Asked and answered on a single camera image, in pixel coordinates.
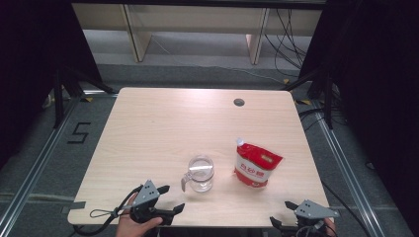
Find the grey tape strip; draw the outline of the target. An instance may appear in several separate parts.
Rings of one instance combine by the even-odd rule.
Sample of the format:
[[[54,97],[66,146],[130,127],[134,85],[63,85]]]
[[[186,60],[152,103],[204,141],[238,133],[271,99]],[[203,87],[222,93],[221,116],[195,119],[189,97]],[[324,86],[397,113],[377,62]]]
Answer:
[[[69,206],[64,206],[61,209],[62,214],[68,214],[72,209],[83,209],[85,208],[86,201],[77,201],[71,203]]]

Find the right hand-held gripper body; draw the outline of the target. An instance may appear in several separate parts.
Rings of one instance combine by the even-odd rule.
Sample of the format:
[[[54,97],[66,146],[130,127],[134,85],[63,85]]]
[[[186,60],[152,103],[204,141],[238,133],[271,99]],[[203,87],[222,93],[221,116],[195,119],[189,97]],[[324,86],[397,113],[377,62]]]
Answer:
[[[332,218],[340,216],[338,211],[309,199],[305,199],[299,204],[297,209],[293,210],[293,213],[297,219],[295,237],[329,237],[326,234],[324,219],[332,220]]]

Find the black curtain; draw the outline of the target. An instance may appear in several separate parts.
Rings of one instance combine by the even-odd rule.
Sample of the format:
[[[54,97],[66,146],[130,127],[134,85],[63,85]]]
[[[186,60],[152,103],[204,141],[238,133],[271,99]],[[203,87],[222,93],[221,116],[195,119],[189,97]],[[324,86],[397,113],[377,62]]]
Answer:
[[[0,0],[0,169],[70,68],[101,75],[69,0]]]
[[[301,72],[330,49],[350,127],[419,237],[419,0],[325,0]]]

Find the black metal stand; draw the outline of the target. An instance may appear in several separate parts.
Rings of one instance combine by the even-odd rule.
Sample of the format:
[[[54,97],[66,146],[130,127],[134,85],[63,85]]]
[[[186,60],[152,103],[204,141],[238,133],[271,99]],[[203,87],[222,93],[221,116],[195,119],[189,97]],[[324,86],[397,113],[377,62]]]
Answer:
[[[66,90],[71,98],[80,98],[84,95],[79,84],[80,81],[87,82],[107,94],[116,94],[116,91],[113,88],[107,86],[101,80],[93,79],[79,70],[68,66],[57,69],[53,79],[53,94],[55,98],[54,128],[58,128],[64,120],[63,90]]]
[[[310,99],[317,100],[320,95],[323,94],[324,103],[320,110],[324,114],[327,127],[332,129],[333,78],[330,69],[326,66],[319,66],[304,75],[299,75],[294,82],[287,84],[283,88],[283,91],[290,92],[308,81],[311,82],[307,91],[307,95]]]

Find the person's right hand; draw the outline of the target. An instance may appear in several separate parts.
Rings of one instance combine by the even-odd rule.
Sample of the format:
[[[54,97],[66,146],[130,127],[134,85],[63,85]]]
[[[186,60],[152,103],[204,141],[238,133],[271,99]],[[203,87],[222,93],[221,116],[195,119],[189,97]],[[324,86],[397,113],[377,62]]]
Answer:
[[[326,226],[326,234],[329,237],[336,237],[336,230],[335,230],[334,222],[330,220],[329,218],[325,218],[324,225]]]

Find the red and white sugar bag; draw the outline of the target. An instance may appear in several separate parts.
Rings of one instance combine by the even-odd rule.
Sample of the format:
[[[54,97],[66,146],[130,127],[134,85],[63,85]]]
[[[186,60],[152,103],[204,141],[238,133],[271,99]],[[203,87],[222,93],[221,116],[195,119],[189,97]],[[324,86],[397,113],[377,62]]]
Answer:
[[[266,187],[272,172],[283,161],[265,148],[236,139],[236,164],[234,173],[239,181],[252,188]]]

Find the black frame beam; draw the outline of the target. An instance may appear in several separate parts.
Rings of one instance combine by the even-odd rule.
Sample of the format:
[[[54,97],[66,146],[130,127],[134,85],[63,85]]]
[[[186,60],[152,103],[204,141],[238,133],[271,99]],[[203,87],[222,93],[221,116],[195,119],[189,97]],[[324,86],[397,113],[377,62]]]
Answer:
[[[321,10],[327,0],[70,0],[72,3]]]

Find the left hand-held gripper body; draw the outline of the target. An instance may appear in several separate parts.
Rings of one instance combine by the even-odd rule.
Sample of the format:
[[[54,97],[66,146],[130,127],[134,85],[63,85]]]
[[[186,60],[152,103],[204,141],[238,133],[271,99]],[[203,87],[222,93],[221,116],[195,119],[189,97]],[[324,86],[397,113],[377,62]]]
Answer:
[[[161,194],[151,180],[141,186],[130,208],[130,218],[137,223],[144,223],[154,217],[163,219],[162,225],[170,225],[173,221],[173,210],[163,210],[155,207]]]

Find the person's left hand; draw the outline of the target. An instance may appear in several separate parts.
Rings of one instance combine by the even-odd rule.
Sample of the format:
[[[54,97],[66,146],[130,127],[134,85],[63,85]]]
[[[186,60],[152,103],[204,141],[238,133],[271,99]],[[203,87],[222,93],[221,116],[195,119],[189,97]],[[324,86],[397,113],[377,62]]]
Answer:
[[[130,218],[129,214],[130,209],[125,209],[120,215],[116,237],[144,237],[147,232],[163,221],[161,217],[154,217],[144,223],[137,223]]]

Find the aluminium floor rail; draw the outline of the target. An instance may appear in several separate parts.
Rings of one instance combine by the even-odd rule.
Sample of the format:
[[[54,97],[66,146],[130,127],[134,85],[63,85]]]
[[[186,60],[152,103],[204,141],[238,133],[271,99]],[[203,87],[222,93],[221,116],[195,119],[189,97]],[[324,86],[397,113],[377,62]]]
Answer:
[[[382,228],[377,220],[376,212],[374,211],[366,193],[364,192],[361,183],[357,179],[347,157],[334,133],[334,131],[326,123],[326,117],[320,113],[316,114],[319,119],[319,124],[322,132],[331,148],[333,156],[336,160],[337,166],[342,173],[342,176],[348,186],[349,192],[354,200],[358,212],[364,222],[370,237],[384,237]]]
[[[57,128],[52,130],[41,150],[41,153],[37,156],[34,165],[29,171],[29,174],[26,176],[19,189],[15,192],[10,204],[6,208],[3,215],[0,217],[0,233],[6,234],[13,228],[16,220],[22,212],[22,209],[24,208],[27,199],[29,198],[30,193],[32,192],[46,164],[48,163],[53,150],[58,144],[58,140],[65,130],[68,120],[78,103],[78,98],[69,100],[67,107],[64,110],[64,117],[62,121],[58,124]]]

